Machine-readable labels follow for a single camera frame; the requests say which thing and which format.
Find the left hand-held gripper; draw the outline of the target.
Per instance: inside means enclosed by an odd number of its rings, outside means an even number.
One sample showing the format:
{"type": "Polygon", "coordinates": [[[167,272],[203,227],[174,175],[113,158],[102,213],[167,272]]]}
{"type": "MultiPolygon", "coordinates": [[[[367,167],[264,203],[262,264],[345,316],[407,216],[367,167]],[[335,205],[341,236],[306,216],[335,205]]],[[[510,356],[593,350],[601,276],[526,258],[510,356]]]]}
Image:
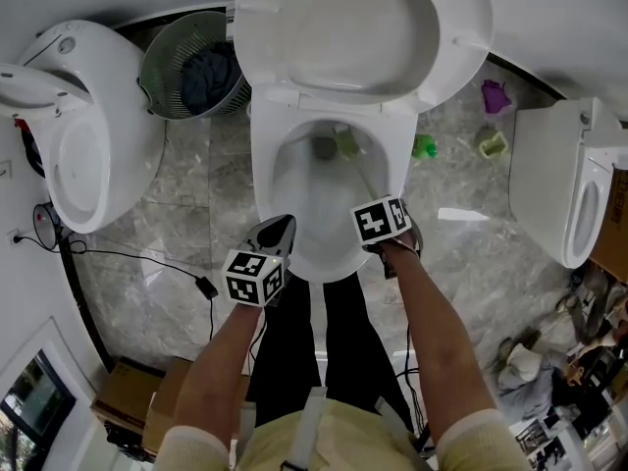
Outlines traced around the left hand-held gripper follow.
{"type": "Polygon", "coordinates": [[[276,306],[288,279],[296,219],[285,214],[252,228],[222,269],[227,297],[253,307],[276,306]]]}

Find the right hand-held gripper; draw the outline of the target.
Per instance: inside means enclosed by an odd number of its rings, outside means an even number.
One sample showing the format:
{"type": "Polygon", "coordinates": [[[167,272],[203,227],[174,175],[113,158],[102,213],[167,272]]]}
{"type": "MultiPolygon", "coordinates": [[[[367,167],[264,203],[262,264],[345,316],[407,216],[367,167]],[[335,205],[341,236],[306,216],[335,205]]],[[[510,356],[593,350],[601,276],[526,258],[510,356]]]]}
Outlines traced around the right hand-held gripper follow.
{"type": "Polygon", "coordinates": [[[387,195],[352,208],[350,215],[360,246],[379,257],[386,279],[395,279],[396,271],[383,249],[385,243],[396,244],[421,256],[422,234],[402,198],[387,195]]]}

